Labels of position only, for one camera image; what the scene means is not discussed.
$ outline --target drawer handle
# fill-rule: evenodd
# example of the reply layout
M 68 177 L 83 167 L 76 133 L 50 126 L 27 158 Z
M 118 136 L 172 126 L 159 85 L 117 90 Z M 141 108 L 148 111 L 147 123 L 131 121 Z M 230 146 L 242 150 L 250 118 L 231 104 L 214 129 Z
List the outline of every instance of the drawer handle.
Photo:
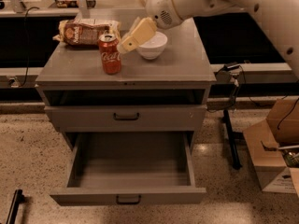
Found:
M 113 114 L 113 119 L 116 121 L 134 121 L 139 119 L 139 113 L 134 114 L 133 116 L 120 116 L 117 113 Z
M 138 195 L 138 200 L 135 202 L 121 202 L 120 196 L 119 195 L 116 196 L 116 204 L 118 205 L 137 205 L 140 204 L 140 202 L 141 202 L 141 195 Z

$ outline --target white bowl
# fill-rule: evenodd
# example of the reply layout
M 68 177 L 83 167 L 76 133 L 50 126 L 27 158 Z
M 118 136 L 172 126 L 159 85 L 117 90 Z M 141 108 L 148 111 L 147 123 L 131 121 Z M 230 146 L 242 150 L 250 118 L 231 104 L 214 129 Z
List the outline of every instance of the white bowl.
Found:
M 156 59 L 164 51 L 167 44 L 167 36 L 156 32 L 156 35 L 146 43 L 139 46 L 136 50 L 145 59 Z

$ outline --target closed drawer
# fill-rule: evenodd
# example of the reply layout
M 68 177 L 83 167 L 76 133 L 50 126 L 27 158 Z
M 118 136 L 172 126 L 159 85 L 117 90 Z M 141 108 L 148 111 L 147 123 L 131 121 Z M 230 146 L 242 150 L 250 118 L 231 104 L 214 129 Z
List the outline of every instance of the closed drawer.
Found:
M 193 131 L 201 127 L 205 105 L 47 106 L 59 132 Z
M 200 203 L 184 132 L 81 133 L 60 205 Z

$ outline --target drawer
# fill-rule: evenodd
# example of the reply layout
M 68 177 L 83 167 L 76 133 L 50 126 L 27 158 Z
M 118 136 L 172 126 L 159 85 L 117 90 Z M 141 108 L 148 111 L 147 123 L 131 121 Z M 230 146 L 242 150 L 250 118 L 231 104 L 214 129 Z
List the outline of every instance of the drawer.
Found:
M 46 106 L 59 132 L 193 131 L 202 125 L 205 105 Z
M 200 203 L 184 132 L 80 133 L 59 205 Z

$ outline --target can lid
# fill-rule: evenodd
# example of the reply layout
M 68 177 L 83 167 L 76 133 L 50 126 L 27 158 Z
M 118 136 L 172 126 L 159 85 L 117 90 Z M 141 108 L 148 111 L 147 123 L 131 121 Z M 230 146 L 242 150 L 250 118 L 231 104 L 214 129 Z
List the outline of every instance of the can lid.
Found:
M 100 40 L 103 42 L 110 42 L 114 41 L 116 39 L 116 36 L 114 34 L 102 34 L 100 35 Z

